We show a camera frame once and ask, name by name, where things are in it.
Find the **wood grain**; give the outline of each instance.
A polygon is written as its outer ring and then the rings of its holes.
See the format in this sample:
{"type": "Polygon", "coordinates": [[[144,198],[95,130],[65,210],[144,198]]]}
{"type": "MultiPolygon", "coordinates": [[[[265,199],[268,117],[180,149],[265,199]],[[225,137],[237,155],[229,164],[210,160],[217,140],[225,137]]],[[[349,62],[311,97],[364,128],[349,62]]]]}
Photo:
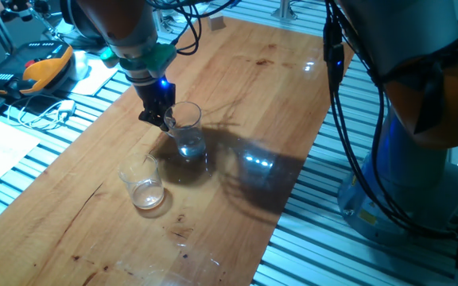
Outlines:
{"type": "MultiPolygon", "coordinates": [[[[129,89],[0,215],[0,285],[251,282],[328,86],[319,37],[225,22],[167,73],[177,101],[203,109],[207,155],[181,159],[172,139],[137,120],[142,103],[129,89]],[[160,161],[157,209],[136,209],[118,178],[133,152],[160,161]]],[[[187,33],[178,46],[191,42],[187,33]]]]}

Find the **black cable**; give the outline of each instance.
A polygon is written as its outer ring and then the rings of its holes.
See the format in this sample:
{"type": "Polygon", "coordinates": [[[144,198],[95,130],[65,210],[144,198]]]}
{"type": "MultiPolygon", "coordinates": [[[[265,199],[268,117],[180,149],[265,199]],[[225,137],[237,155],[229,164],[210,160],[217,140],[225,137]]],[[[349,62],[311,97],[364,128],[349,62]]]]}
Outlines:
{"type": "MultiPolygon", "coordinates": [[[[334,6],[334,15],[332,16],[331,10],[329,9],[329,4],[327,0],[325,1],[326,6],[327,6],[327,21],[331,21],[332,17],[335,18],[340,18],[340,15],[342,13],[338,10],[338,7],[335,7],[335,3],[332,3],[334,6]]],[[[338,88],[335,88],[338,83],[329,83],[330,85],[330,98],[332,101],[332,113],[333,117],[335,119],[335,124],[337,127],[337,131],[339,132],[340,140],[343,144],[344,151],[346,151],[346,155],[348,158],[348,161],[351,165],[351,168],[353,170],[353,173],[355,173],[355,176],[357,177],[358,181],[360,182],[360,185],[362,186],[363,190],[366,192],[367,196],[371,198],[376,205],[380,208],[380,210],[383,212],[384,215],[387,216],[387,218],[396,223],[398,226],[410,231],[411,233],[419,234],[422,236],[430,237],[430,238],[457,238],[457,234],[453,231],[443,231],[443,230],[434,230],[425,226],[420,226],[416,224],[412,218],[410,218],[406,212],[404,212],[403,209],[400,208],[400,206],[393,201],[391,196],[386,192],[386,189],[383,187],[383,185],[380,183],[380,178],[377,173],[377,149],[378,149],[378,142],[380,138],[380,134],[382,131],[382,120],[384,118],[384,92],[382,91],[382,86],[379,84],[379,82],[376,82],[376,86],[378,86],[379,90],[379,97],[380,97],[380,111],[379,111],[379,116],[378,116],[378,123],[376,124],[376,131],[375,131],[375,139],[372,147],[372,165],[373,165],[373,172],[375,174],[376,180],[378,181],[378,184],[380,188],[382,189],[382,193],[385,196],[386,203],[389,205],[389,207],[392,210],[389,210],[388,208],[384,207],[381,202],[377,199],[375,196],[374,192],[370,189],[370,186],[368,185],[368,182],[365,180],[365,177],[361,173],[361,169],[359,168],[358,161],[356,160],[356,157],[354,153],[352,152],[351,148],[351,142],[348,140],[347,136],[347,129],[345,127],[345,121],[344,121],[344,114],[342,112],[342,107],[340,104],[340,100],[338,99],[338,88]],[[338,122],[337,118],[337,111],[335,106],[337,106],[337,109],[339,110],[338,113],[340,113],[340,123],[338,122]]]]}
{"type": "MultiPolygon", "coordinates": [[[[195,6],[193,6],[193,9],[196,11],[196,13],[199,13],[197,11],[197,8],[195,6]]],[[[180,8],[180,12],[183,14],[184,13],[184,8],[181,7],[180,8]]],[[[197,49],[199,48],[199,35],[197,34],[197,31],[196,29],[194,28],[194,25],[192,23],[192,18],[191,17],[188,17],[188,16],[184,16],[185,19],[187,20],[187,24],[188,26],[190,27],[190,29],[192,30],[192,34],[194,35],[194,43],[189,45],[188,47],[184,47],[184,48],[179,48],[177,49],[177,53],[179,55],[182,55],[182,56],[191,56],[193,54],[195,54],[197,52],[197,49]],[[191,48],[191,47],[194,47],[194,49],[190,52],[183,52],[183,50],[187,49],[187,48],[191,48]]]]}
{"type": "Polygon", "coordinates": [[[187,29],[188,29],[188,25],[185,25],[184,28],[181,30],[181,32],[176,37],[176,39],[171,41],[171,45],[176,45],[178,41],[180,40],[181,36],[183,36],[183,34],[187,31],[187,29]]]}
{"type": "MultiPolygon", "coordinates": [[[[190,7],[190,9],[193,9],[196,12],[196,14],[199,15],[199,11],[197,10],[197,8],[195,6],[190,7]]],[[[190,21],[190,23],[192,24],[192,19],[191,18],[189,18],[187,21],[190,21]]],[[[178,51],[184,51],[184,50],[189,49],[189,48],[194,47],[194,46],[199,47],[199,40],[200,40],[200,37],[201,37],[201,35],[203,33],[203,26],[202,26],[202,23],[201,23],[200,19],[197,20],[197,23],[198,23],[198,26],[199,26],[199,31],[198,31],[199,34],[197,36],[197,41],[194,42],[193,44],[187,46],[187,47],[183,47],[183,48],[177,49],[178,51]]]]}
{"type": "Polygon", "coordinates": [[[159,9],[159,10],[172,10],[172,9],[176,9],[180,7],[195,5],[197,2],[198,1],[195,1],[195,0],[194,1],[185,0],[185,1],[177,1],[174,4],[170,4],[170,3],[158,3],[157,1],[154,1],[154,0],[146,0],[146,3],[148,3],[148,5],[152,6],[155,9],[159,9]]]}
{"type": "Polygon", "coordinates": [[[218,12],[224,10],[230,4],[232,4],[234,1],[235,0],[229,0],[225,4],[221,5],[219,8],[213,10],[212,12],[206,13],[206,14],[202,14],[202,15],[197,14],[197,15],[195,15],[195,14],[191,14],[191,13],[185,13],[184,16],[194,17],[194,18],[197,18],[197,19],[201,19],[201,18],[204,18],[204,17],[210,17],[211,15],[217,14],[218,12]]]}

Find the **empty glass cup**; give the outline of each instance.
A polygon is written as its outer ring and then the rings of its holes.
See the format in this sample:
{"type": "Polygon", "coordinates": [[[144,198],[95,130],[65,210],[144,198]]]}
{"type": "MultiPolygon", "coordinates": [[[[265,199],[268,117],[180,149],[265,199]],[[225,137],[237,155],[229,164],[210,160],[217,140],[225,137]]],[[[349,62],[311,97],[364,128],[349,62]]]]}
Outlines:
{"type": "Polygon", "coordinates": [[[200,118],[200,107],[193,102],[178,102],[165,112],[164,122],[169,127],[169,135],[176,141],[183,157],[198,157],[206,149],[200,118]]]}
{"type": "Polygon", "coordinates": [[[125,183],[136,207],[150,209],[158,206],[164,198],[157,168],[157,160],[143,153],[134,153],[119,165],[119,178],[125,183]]]}

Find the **wire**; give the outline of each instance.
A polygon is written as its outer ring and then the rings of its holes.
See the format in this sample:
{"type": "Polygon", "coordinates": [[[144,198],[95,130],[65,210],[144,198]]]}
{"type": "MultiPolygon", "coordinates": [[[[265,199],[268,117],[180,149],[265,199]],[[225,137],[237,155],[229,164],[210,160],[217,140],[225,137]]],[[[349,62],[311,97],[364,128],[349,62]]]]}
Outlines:
{"type": "MultiPolygon", "coordinates": [[[[338,21],[338,23],[336,24],[340,25],[342,17],[343,19],[345,19],[344,15],[340,12],[338,7],[336,7],[336,4],[332,0],[326,0],[325,4],[327,6],[327,22],[331,21],[332,23],[336,23],[338,21]],[[333,12],[330,10],[330,3],[332,4],[333,12]]],[[[345,25],[345,26],[343,25],[343,28],[346,33],[349,30],[349,32],[353,33],[354,35],[354,31],[351,31],[352,27],[348,27],[348,25],[345,25]]],[[[350,47],[353,48],[351,46],[351,43],[347,40],[345,36],[344,36],[344,39],[350,45],[350,47]]],[[[378,183],[378,186],[381,189],[384,199],[386,201],[386,204],[388,205],[389,208],[385,207],[385,205],[381,202],[381,200],[377,198],[376,194],[371,190],[370,185],[368,184],[365,176],[362,173],[358,160],[354,152],[352,151],[351,142],[349,141],[349,137],[347,135],[347,128],[345,126],[345,121],[344,121],[344,113],[342,111],[342,105],[340,103],[340,99],[338,96],[338,84],[340,83],[333,83],[331,80],[331,76],[328,75],[328,83],[329,83],[329,88],[330,88],[330,100],[332,103],[333,118],[336,124],[337,132],[339,133],[340,140],[342,142],[344,151],[347,155],[347,159],[349,161],[349,164],[351,166],[353,173],[355,174],[355,177],[358,179],[366,195],[379,207],[382,213],[390,221],[394,222],[401,228],[408,230],[409,232],[413,234],[418,234],[418,235],[429,237],[429,238],[457,238],[458,239],[458,228],[456,230],[435,230],[430,227],[421,226],[417,224],[414,220],[412,220],[410,216],[408,216],[408,214],[403,209],[400,208],[400,206],[393,200],[391,195],[386,191],[386,189],[382,185],[382,182],[378,174],[378,169],[377,169],[377,153],[378,153],[379,138],[381,137],[381,132],[382,132],[382,121],[384,119],[385,96],[384,96],[382,84],[378,81],[378,77],[373,76],[375,75],[375,69],[373,66],[371,66],[371,61],[365,61],[362,59],[362,57],[366,59],[370,59],[370,57],[365,53],[365,51],[359,51],[359,52],[357,52],[356,54],[358,55],[358,57],[362,60],[364,64],[368,64],[368,66],[366,65],[366,68],[369,74],[371,75],[372,79],[374,80],[376,86],[378,87],[379,114],[378,114],[378,122],[376,123],[374,141],[373,141],[372,150],[371,150],[371,163],[372,163],[372,168],[373,168],[372,172],[375,176],[376,182],[378,183]]]]}
{"type": "MultiPolygon", "coordinates": [[[[196,6],[190,6],[190,10],[194,10],[196,12],[197,15],[199,15],[199,11],[197,10],[196,6]]],[[[187,46],[187,47],[183,47],[183,48],[179,48],[177,49],[177,53],[179,55],[183,55],[183,56],[190,56],[190,55],[193,55],[194,53],[197,52],[197,49],[199,48],[199,40],[200,40],[200,36],[203,32],[203,26],[201,24],[201,20],[198,19],[197,22],[198,22],[198,26],[199,26],[199,34],[197,34],[196,30],[194,29],[194,26],[193,26],[193,23],[192,23],[192,19],[188,16],[184,16],[185,19],[187,19],[187,23],[188,23],[188,26],[190,26],[190,29],[192,30],[192,33],[194,35],[194,43],[187,46]],[[186,49],[189,49],[189,48],[194,48],[191,52],[182,52],[186,49]]]]}
{"type": "Polygon", "coordinates": [[[197,19],[201,19],[201,18],[204,18],[204,17],[210,17],[211,15],[217,14],[218,12],[226,9],[234,1],[235,0],[229,0],[225,4],[221,5],[219,8],[217,8],[217,9],[215,9],[212,12],[209,12],[209,13],[205,13],[205,14],[202,14],[202,15],[199,15],[199,14],[195,15],[195,14],[185,13],[184,16],[194,17],[194,18],[197,18],[197,19]]]}
{"type": "Polygon", "coordinates": [[[55,102],[49,108],[47,108],[44,112],[42,112],[41,114],[35,116],[35,118],[33,118],[32,120],[28,120],[28,121],[22,120],[28,114],[28,112],[25,111],[25,109],[28,107],[29,103],[33,99],[35,99],[37,97],[45,97],[45,98],[55,99],[55,100],[58,99],[57,97],[50,96],[50,95],[33,95],[33,96],[28,97],[28,98],[19,99],[19,100],[13,102],[12,104],[8,105],[8,109],[6,110],[6,122],[10,126],[23,126],[25,128],[28,128],[28,129],[54,129],[54,128],[57,127],[58,123],[64,122],[64,120],[67,117],[67,116],[65,116],[66,114],[59,115],[58,110],[55,110],[55,108],[57,106],[59,106],[63,102],[63,100],[55,102]],[[17,119],[16,120],[17,120],[18,124],[13,124],[10,121],[11,109],[12,109],[12,107],[17,105],[18,103],[24,102],[24,101],[25,101],[25,105],[19,110],[19,113],[17,115],[17,119]],[[49,116],[51,116],[51,115],[52,116],[54,116],[54,115],[56,116],[56,118],[53,119],[52,121],[49,120],[49,116]],[[42,120],[45,120],[46,122],[39,125],[38,122],[40,122],[42,120]]]}
{"type": "Polygon", "coordinates": [[[184,26],[184,28],[181,30],[181,32],[178,34],[178,36],[176,37],[176,39],[172,40],[171,41],[171,45],[176,45],[178,43],[178,41],[180,40],[181,36],[183,36],[183,34],[187,31],[188,29],[188,24],[184,26]]]}
{"type": "Polygon", "coordinates": [[[184,6],[195,5],[196,1],[177,1],[174,4],[170,4],[170,3],[159,3],[158,1],[154,1],[154,0],[146,0],[146,3],[148,3],[150,6],[152,6],[155,9],[172,10],[172,9],[177,9],[177,8],[184,7],[184,6]]]}

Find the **robotic arm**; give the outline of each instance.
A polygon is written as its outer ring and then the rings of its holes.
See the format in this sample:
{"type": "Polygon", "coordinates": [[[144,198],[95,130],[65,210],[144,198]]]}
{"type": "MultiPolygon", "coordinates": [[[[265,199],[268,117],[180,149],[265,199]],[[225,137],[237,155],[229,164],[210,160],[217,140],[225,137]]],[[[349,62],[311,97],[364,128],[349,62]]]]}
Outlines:
{"type": "Polygon", "coordinates": [[[338,202],[368,239],[458,238],[458,21],[452,0],[326,0],[324,29],[332,113],[352,174],[338,202]],[[347,138],[338,89],[342,29],[379,92],[374,142],[360,167],[347,138]],[[384,94],[391,107],[383,122],[384,94]]]}
{"type": "Polygon", "coordinates": [[[163,115],[175,103],[176,87],[165,69],[176,57],[173,45],[158,44],[152,7],[145,0],[78,0],[79,6],[109,45],[104,62],[125,70],[143,101],[139,119],[167,131],[163,115]]]}

